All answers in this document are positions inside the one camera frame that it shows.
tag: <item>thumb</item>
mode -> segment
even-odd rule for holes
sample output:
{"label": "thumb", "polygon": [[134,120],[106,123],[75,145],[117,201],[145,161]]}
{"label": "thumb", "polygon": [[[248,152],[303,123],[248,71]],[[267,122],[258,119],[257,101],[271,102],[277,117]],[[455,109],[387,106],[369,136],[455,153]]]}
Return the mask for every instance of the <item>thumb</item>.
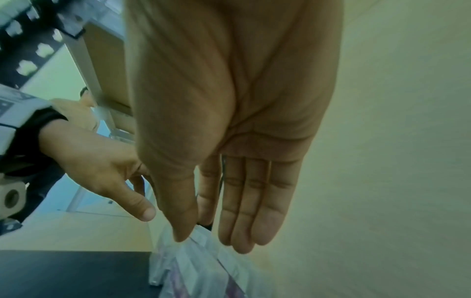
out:
{"label": "thumb", "polygon": [[151,221],[156,216],[156,209],[152,203],[143,195],[130,189],[122,179],[106,190],[103,196],[112,199],[141,221]]}
{"label": "thumb", "polygon": [[175,241],[182,242],[198,221],[194,174],[178,180],[152,175],[152,180],[158,208],[172,225]]}

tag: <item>circular hole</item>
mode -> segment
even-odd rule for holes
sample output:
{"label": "circular hole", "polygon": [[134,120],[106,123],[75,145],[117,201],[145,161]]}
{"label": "circular hole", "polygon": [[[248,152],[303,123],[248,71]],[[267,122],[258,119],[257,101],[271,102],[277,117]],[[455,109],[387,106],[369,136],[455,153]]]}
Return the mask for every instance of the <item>circular hole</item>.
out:
{"label": "circular hole", "polygon": [[17,190],[10,190],[5,197],[5,207],[11,209],[16,206],[20,200],[20,194]]}

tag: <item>black mat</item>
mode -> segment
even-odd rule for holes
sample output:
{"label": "black mat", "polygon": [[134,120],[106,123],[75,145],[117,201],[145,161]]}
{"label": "black mat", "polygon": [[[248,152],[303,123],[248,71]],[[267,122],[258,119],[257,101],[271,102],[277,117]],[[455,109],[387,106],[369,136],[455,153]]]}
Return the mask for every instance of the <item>black mat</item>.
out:
{"label": "black mat", "polygon": [[149,254],[0,251],[0,297],[156,298]]}

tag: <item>human hand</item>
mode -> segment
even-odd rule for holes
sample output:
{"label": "human hand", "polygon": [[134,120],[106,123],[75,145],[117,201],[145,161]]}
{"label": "human hand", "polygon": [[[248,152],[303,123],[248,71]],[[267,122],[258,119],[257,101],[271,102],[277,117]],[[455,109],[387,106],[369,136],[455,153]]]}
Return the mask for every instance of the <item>human hand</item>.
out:
{"label": "human hand", "polygon": [[224,155],[221,242],[269,243],[334,90],[342,1],[129,0],[126,19],[136,147],[176,240],[213,221]]}
{"label": "human hand", "polygon": [[[149,177],[149,171],[133,146],[65,120],[45,126],[39,134],[39,146],[77,184],[112,199],[137,219],[150,221],[155,217],[155,208],[144,196],[143,176]],[[126,180],[132,183],[134,191]]]}

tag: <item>open palm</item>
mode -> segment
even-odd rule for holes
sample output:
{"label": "open palm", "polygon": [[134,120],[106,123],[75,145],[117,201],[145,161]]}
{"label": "open palm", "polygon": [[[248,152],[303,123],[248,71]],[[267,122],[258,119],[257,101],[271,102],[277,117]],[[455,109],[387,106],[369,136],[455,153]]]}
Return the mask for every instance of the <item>open palm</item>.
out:
{"label": "open palm", "polygon": [[331,0],[128,1],[136,145],[177,240],[213,221],[220,155],[221,242],[273,239],[334,90],[341,19]]}

